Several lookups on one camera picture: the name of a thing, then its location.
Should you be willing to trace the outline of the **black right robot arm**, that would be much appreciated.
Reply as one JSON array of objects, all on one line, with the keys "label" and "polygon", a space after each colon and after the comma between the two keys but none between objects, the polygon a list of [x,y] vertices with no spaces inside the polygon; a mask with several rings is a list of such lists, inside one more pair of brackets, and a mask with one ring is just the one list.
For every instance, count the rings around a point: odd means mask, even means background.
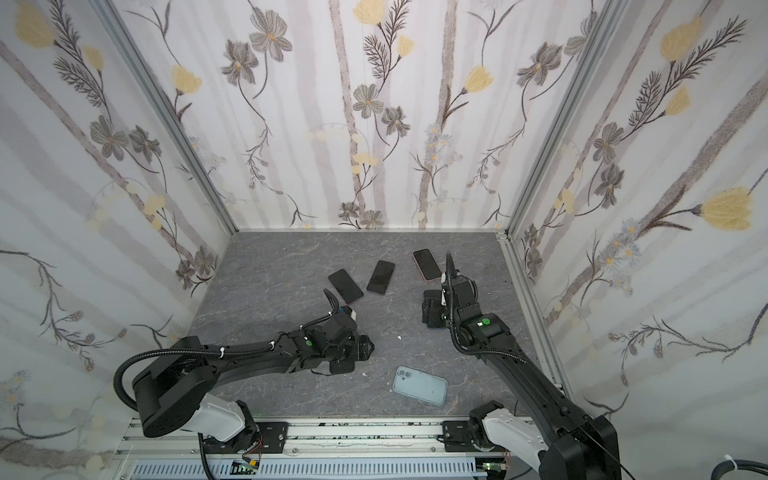
[{"label": "black right robot arm", "polygon": [[428,311],[445,324],[454,348],[492,368],[524,405],[531,423],[499,403],[476,408],[468,422],[474,445],[501,447],[541,479],[621,479],[618,434],[605,416],[593,417],[570,400],[520,347],[509,327],[484,313],[477,284],[446,254],[441,296]]}]

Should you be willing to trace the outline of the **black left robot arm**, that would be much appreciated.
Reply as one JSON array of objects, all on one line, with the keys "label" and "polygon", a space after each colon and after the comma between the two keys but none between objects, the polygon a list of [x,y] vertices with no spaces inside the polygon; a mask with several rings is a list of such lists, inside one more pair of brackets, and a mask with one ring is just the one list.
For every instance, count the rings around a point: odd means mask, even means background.
[{"label": "black left robot arm", "polygon": [[251,428],[244,402],[213,395],[219,386],[268,374],[313,370],[322,363],[329,375],[354,371],[370,359],[373,341],[358,330],[356,313],[332,294],[329,312],[271,339],[241,345],[203,344],[187,336],[164,349],[125,360],[113,375],[118,399],[139,415],[147,438],[177,430],[229,442]]}]

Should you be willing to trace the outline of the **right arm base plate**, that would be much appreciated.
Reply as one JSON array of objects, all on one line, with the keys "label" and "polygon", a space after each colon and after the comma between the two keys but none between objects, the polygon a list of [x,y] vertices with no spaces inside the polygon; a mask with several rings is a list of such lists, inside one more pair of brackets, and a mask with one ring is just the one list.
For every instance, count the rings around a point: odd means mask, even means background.
[{"label": "right arm base plate", "polygon": [[473,436],[467,420],[445,420],[441,423],[442,433],[437,440],[449,453],[501,453],[505,449],[499,445],[481,446]]}]

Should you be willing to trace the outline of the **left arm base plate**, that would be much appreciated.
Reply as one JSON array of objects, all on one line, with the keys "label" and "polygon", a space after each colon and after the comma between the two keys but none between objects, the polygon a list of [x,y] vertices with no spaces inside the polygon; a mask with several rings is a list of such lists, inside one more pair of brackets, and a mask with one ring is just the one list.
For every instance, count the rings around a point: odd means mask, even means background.
[{"label": "left arm base plate", "polygon": [[287,440],[288,422],[258,422],[247,425],[243,431],[228,441],[213,437],[203,439],[206,454],[282,454]]}]

